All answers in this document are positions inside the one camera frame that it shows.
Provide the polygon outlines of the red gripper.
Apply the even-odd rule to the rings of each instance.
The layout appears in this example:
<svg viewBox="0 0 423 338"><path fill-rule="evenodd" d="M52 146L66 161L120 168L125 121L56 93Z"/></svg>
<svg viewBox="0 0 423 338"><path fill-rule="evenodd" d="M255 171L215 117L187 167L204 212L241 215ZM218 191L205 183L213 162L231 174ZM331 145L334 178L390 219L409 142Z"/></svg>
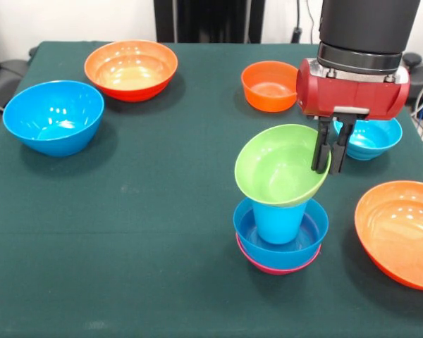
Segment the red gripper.
<svg viewBox="0 0 423 338"><path fill-rule="evenodd" d="M306 58L298 70L296 89L302 112L319 116L311 169L325 173L331 152L329 172L338 174L357 118L390 120L396 117L407 100L410 76L402 66L392 75L364 75L326 68L318 60ZM357 118L336 118L333 124L339 125L338 136L331 150L330 117L338 113L353 114Z"/></svg>

